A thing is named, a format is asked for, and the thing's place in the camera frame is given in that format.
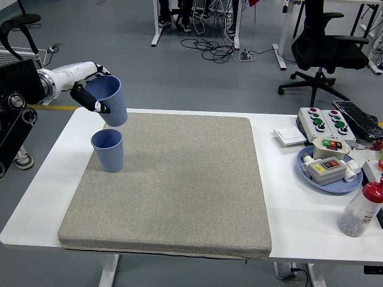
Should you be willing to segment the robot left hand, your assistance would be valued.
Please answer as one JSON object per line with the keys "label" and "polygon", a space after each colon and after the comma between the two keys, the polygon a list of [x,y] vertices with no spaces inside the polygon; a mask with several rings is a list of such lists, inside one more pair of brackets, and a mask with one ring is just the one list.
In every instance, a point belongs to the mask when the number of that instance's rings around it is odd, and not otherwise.
{"label": "robot left hand", "polygon": [[46,80],[47,95],[49,99],[55,99],[62,91],[70,91],[71,97],[81,106],[89,111],[100,114],[109,114],[110,108],[101,100],[97,100],[93,95],[85,90],[80,83],[89,77],[111,75],[109,70],[94,62],[74,63],[39,72],[41,80]]}

